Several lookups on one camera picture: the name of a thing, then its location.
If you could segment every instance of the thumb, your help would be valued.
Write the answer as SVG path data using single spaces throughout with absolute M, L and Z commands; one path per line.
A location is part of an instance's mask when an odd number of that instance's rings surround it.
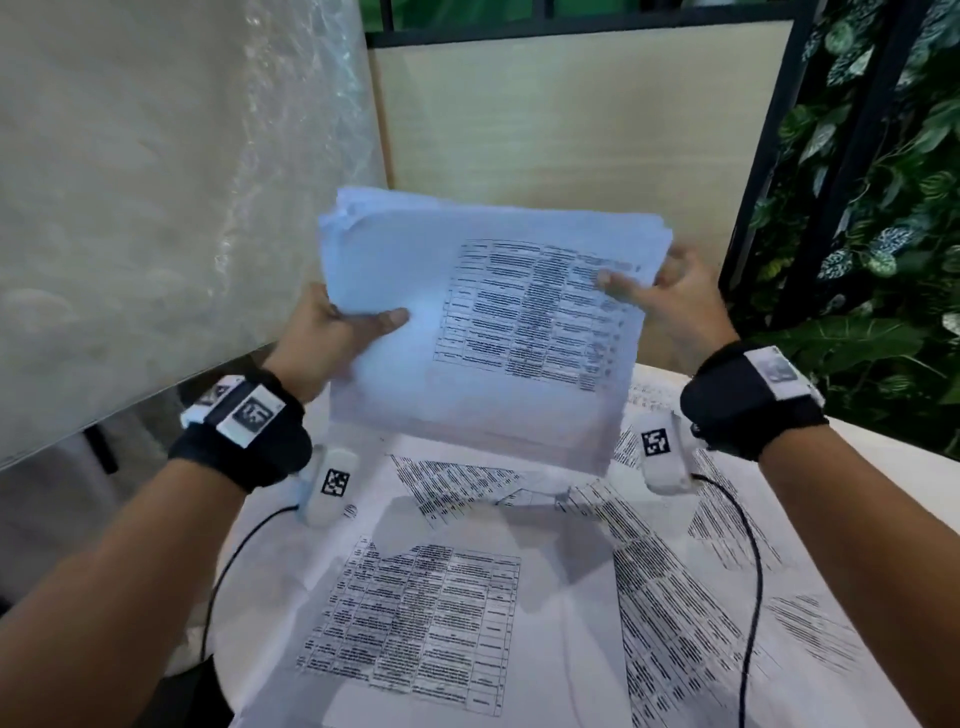
M 659 307 L 663 291 L 656 286 L 644 286 L 622 273 L 602 269 L 597 274 L 597 288 L 612 299 L 623 303 L 632 303 L 644 311 Z
M 410 320 L 410 311 L 395 308 L 370 316 L 347 316 L 345 321 L 353 329 L 353 353 L 362 352 L 381 336 L 396 331 Z

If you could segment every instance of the white tracker device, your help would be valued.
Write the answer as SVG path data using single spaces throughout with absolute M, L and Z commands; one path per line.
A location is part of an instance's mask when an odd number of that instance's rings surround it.
M 696 472 L 693 451 L 706 445 L 684 426 L 683 418 L 666 410 L 640 412 L 631 428 L 640 441 L 643 479 L 652 493 L 682 496 L 700 489 L 700 481 L 690 477 Z
M 355 505 L 361 483 L 355 477 L 359 458 L 344 448 L 318 446 L 314 449 L 316 470 L 305 469 L 312 478 L 304 482 L 300 513 L 304 522 L 323 528 L 339 519 L 349 505 Z

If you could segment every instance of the hand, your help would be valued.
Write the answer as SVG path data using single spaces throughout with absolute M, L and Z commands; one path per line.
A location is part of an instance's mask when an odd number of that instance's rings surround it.
M 597 288 L 662 321 L 691 373 L 712 353 L 740 338 L 712 273 L 688 248 L 675 245 L 670 249 L 649 288 L 608 270 L 597 275 Z
M 306 404 L 373 341 L 397 330 L 409 318 L 406 308 L 370 316 L 344 316 L 327 298 L 322 283 L 307 283 L 263 368 L 273 372 L 284 389 Z

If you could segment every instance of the black cable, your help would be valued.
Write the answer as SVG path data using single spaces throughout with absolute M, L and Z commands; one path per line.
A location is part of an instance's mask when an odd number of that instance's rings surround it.
M 760 564 L 760 549 L 756 545 L 754 530 L 750 527 L 750 521 L 747 519 L 747 513 L 743 510 L 733 494 L 724 488 L 715 480 L 710 480 L 706 475 L 691 473 L 690 476 L 695 480 L 703 480 L 716 488 L 736 509 L 737 515 L 743 521 L 743 529 L 747 532 L 747 539 L 750 541 L 750 547 L 754 550 L 754 563 L 756 564 L 756 601 L 754 602 L 754 615 L 750 620 L 750 631 L 747 633 L 747 651 L 743 656 L 743 669 L 740 671 L 740 710 L 738 725 L 739 728 L 745 728 L 747 724 L 747 682 L 750 679 L 750 661 L 754 656 L 754 643 L 756 642 L 756 628 L 760 622 L 760 605 L 763 603 L 763 565 Z
M 206 659 L 206 636 L 210 633 L 210 618 L 213 617 L 213 602 L 217 598 L 217 593 L 220 592 L 220 587 L 224 583 L 224 577 L 227 576 L 227 572 L 230 570 L 230 567 L 233 566 L 233 562 L 237 556 L 240 555 L 240 551 L 243 550 L 243 547 L 247 545 L 253 534 L 259 531 L 263 526 L 272 521 L 274 518 L 279 516 L 281 513 L 289 513 L 290 511 L 296 511 L 299 506 L 288 505 L 286 508 L 280 508 L 278 511 L 274 511 L 272 514 L 267 516 L 263 521 L 258 523 L 253 527 L 253 530 L 243 537 L 243 541 L 240 542 L 233 553 L 230 555 L 227 565 L 224 566 L 224 570 L 220 572 L 220 576 L 217 577 L 216 584 L 213 585 L 213 591 L 210 593 L 210 602 L 206 605 L 206 620 L 204 621 L 204 637 L 200 642 L 200 662 L 203 662 Z

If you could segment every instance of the right hand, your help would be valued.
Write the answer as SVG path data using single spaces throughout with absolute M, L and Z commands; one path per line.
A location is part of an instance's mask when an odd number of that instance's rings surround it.
M 661 321 L 677 346 L 681 362 L 691 373 L 712 353 L 740 338 L 711 271 L 683 246 L 670 248 L 649 288 L 608 270 L 597 275 L 597 288 L 618 301 L 639 306 Z

